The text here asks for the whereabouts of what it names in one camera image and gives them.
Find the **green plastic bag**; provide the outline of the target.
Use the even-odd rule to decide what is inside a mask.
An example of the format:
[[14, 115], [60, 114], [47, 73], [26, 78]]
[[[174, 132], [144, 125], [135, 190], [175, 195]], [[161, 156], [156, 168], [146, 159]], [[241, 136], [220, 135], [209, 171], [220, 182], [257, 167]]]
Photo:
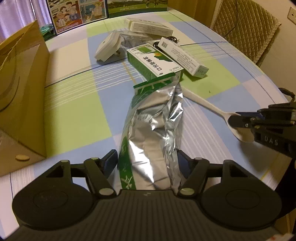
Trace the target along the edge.
[[52, 39], [56, 35], [53, 24], [44, 25], [43, 27], [40, 28], [40, 32], [45, 41]]

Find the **quilted tan chair cushion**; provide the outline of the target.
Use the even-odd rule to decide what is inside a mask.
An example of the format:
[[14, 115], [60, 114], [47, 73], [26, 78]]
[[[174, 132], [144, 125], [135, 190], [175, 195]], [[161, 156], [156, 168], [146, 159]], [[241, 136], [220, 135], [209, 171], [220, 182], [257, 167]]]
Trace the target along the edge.
[[212, 30], [257, 66], [269, 52], [281, 22], [254, 1], [222, 1]]

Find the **white square night light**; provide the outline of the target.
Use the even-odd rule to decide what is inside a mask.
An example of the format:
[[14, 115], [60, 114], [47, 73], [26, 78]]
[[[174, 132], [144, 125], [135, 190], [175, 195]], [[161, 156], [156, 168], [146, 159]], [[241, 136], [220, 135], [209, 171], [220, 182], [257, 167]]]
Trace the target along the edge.
[[107, 61], [113, 55], [120, 55], [121, 43], [124, 41], [124, 38], [118, 31], [111, 32], [98, 46], [95, 59], [97, 61]]

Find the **white wall socket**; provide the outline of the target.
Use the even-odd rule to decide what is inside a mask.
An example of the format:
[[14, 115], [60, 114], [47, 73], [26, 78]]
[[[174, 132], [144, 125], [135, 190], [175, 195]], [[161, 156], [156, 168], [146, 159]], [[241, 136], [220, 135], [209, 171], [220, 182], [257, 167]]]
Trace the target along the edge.
[[296, 9], [294, 9], [293, 7], [290, 7], [287, 18], [290, 21], [292, 21], [294, 24], [296, 24]]

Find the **white plastic spoon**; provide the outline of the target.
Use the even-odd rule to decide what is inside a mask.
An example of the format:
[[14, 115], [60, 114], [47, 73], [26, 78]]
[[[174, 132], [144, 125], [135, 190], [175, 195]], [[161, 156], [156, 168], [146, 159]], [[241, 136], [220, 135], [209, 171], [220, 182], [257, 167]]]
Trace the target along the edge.
[[199, 105], [202, 105], [203, 107], [207, 108], [211, 112], [214, 112], [215, 114], [221, 116], [224, 119], [224, 121], [226, 122], [226, 125], [228, 126], [229, 130], [231, 130], [233, 135], [238, 140], [240, 140], [241, 142], [246, 142], [246, 143], [251, 143], [254, 141], [254, 136], [251, 133], [251, 130], [249, 128], [237, 128], [237, 127], [233, 128], [229, 124], [228, 120], [231, 116], [241, 117], [240, 114], [224, 112], [221, 109], [219, 109], [218, 107], [216, 107], [213, 104], [211, 104], [210, 102], [208, 102], [206, 99], [203, 99], [202, 97], [191, 92], [190, 90], [188, 90], [185, 87], [182, 88], [182, 91], [183, 91], [184, 97], [190, 99], [191, 101], [196, 102]]

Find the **blue cartoon milk carton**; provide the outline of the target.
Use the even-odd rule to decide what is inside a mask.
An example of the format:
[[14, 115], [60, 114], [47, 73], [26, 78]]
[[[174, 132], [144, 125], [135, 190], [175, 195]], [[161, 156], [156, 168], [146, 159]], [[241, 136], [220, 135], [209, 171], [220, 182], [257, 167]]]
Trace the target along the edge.
[[46, 3], [57, 35], [107, 18], [104, 0], [49, 0]]

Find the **silver green foil bag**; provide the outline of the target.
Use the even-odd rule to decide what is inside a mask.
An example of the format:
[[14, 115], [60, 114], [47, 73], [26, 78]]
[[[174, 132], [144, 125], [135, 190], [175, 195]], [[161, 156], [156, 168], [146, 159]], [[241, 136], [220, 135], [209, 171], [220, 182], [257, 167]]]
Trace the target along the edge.
[[135, 85], [121, 136], [120, 182], [126, 190], [177, 192], [182, 182], [183, 93], [174, 73]]

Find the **long white medicine box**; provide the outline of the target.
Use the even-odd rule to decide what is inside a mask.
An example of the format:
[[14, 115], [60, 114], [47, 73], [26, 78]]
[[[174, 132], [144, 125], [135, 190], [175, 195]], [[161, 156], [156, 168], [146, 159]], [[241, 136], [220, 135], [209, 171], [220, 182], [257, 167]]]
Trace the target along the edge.
[[200, 64], [193, 56], [172, 40], [162, 37], [158, 43], [158, 47], [180, 64], [190, 75], [197, 78], [206, 76], [209, 68]]

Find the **white green tablet box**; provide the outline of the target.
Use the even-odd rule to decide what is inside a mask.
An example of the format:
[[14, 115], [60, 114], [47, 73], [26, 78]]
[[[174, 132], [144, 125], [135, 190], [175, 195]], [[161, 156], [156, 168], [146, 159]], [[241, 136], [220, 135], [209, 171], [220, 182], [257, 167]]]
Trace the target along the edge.
[[137, 18], [125, 18], [124, 24], [129, 30], [137, 33], [145, 33], [163, 37], [169, 37], [173, 35], [172, 29], [153, 21], [146, 21]]

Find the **clear bag with white plug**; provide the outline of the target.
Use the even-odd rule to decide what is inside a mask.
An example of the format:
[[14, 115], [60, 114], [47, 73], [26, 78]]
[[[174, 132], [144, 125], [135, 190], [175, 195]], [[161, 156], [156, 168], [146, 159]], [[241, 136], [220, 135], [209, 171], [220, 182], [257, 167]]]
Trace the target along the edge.
[[153, 38], [145, 33], [137, 33], [130, 30], [119, 31], [122, 37], [121, 45], [125, 49], [130, 49], [146, 43], [153, 43]]

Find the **pink curtain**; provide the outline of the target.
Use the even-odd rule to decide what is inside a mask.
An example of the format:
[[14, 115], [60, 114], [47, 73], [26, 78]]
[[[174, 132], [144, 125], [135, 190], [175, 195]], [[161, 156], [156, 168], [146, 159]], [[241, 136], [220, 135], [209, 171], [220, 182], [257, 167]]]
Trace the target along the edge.
[[40, 27], [52, 23], [46, 1], [1, 1], [0, 17], [1, 42], [34, 21]]

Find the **pure milk cow carton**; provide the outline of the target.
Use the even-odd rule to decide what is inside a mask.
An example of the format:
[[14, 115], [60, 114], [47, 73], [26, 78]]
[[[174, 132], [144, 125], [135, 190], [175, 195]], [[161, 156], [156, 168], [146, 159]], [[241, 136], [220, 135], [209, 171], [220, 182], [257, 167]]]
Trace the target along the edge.
[[107, 1], [108, 16], [114, 18], [138, 13], [166, 11], [168, 0]]

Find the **brown cardboard box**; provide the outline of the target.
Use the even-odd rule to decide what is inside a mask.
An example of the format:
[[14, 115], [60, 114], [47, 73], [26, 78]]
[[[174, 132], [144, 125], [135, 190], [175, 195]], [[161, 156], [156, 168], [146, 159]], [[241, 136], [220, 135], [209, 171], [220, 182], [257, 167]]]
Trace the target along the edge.
[[48, 62], [49, 51], [37, 21], [1, 43], [1, 175], [46, 157]]

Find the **green white spray medicine box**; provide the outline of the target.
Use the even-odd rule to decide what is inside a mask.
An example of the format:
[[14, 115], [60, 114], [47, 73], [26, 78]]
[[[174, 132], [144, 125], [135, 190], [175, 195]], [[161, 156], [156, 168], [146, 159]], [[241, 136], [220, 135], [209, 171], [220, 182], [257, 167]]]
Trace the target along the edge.
[[145, 77], [152, 80], [174, 73], [182, 78], [184, 68], [151, 44], [143, 44], [126, 51], [129, 63]]

